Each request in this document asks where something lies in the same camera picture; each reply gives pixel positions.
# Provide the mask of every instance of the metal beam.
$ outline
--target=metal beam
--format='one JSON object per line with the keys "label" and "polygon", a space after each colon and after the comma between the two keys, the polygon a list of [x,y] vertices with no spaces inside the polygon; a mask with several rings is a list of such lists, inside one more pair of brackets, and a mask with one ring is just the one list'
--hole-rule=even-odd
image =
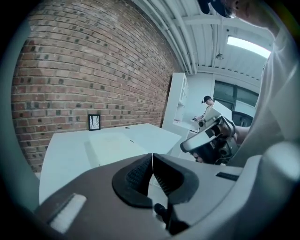
{"label": "metal beam", "polygon": [[201,73],[212,73],[214,75],[220,75],[220,76],[225,76],[226,78],[231,78],[234,80],[239,80],[241,81],[241,83],[239,84],[239,81],[234,81],[234,82],[230,82],[232,84],[237,84],[238,86],[244,87],[246,89],[249,89],[251,91],[257,92],[259,93],[259,89],[260,89],[260,81],[257,81],[256,79],[253,79],[252,77],[240,74],[240,73],[236,73],[233,71],[229,71],[226,69],[221,69],[221,68],[217,68],[217,67],[203,67],[203,66],[199,66],[198,67],[198,72]]}
{"label": "metal beam", "polygon": [[[268,40],[273,41],[273,36],[268,30],[252,26],[246,22],[243,22],[238,18],[234,18],[234,19],[222,18],[220,16],[203,14],[203,15],[183,17],[182,20],[186,25],[201,25],[201,24],[221,25],[222,22],[223,26],[241,28],[246,31],[250,31],[252,33],[258,34]],[[173,21],[176,26],[179,26],[178,20],[173,19]]]}

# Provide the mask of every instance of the person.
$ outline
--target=person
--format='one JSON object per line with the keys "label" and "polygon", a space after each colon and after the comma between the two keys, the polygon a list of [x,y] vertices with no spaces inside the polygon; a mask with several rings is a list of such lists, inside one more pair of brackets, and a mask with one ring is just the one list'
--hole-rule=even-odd
{"label": "person", "polygon": [[[237,18],[251,25],[267,29],[274,38],[273,51],[265,64],[261,78],[256,114],[250,127],[236,126],[235,140],[241,145],[227,165],[243,167],[248,158],[263,154],[270,146],[285,138],[271,110],[272,99],[287,84],[289,74],[298,66],[295,45],[284,26],[271,16],[260,0],[221,0],[224,7]],[[221,127],[223,135],[228,129]],[[194,154],[198,162],[202,159]]]}
{"label": "person", "polygon": [[208,113],[210,111],[210,109],[212,108],[212,106],[214,105],[214,101],[211,99],[210,96],[205,96],[202,103],[206,103],[207,108],[206,108],[205,112],[203,113],[203,115],[201,115],[200,117],[195,116],[193,118],[194,121],[202,120],[205,117],[206,113]]}

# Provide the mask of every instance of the ceiling light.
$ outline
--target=ceiling light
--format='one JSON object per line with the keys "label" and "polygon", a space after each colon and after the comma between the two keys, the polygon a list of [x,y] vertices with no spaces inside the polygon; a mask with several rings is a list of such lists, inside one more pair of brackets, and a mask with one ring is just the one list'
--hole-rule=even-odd
{"label": "ceiling light", "polygon": [[248,41],[245,41],[245,40],[242,40],[242,39],[239,39],[236,37],[228,37],[227,44],[247,49],[247,50],[257,53],[265,58],[268,58],[271,54],[271,52],[269,50],[267,50],[259,45],[250,43]]}

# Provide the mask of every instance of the brick wall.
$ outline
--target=brick wall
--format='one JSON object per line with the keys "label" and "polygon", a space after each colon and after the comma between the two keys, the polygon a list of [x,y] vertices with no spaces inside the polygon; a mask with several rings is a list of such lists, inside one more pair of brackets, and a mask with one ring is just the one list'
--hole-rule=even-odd
{"label": "brick wall", "polygon": [[19,144],[41,171],[53,133],[101,126],[159,126],[170,75],[180,71],[155,25],[117,0],[46,1],[29,16],[31,34],[12,86]]}

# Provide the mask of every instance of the black picture frame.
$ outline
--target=black picture frame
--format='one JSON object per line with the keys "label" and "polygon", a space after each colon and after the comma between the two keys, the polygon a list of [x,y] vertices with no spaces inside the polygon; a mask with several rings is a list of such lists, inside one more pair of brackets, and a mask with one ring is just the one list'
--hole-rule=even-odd
{"label": "black picture frame", "polygon": [[100,114],[88,114],[89,131],[101,130],[100,119]]}

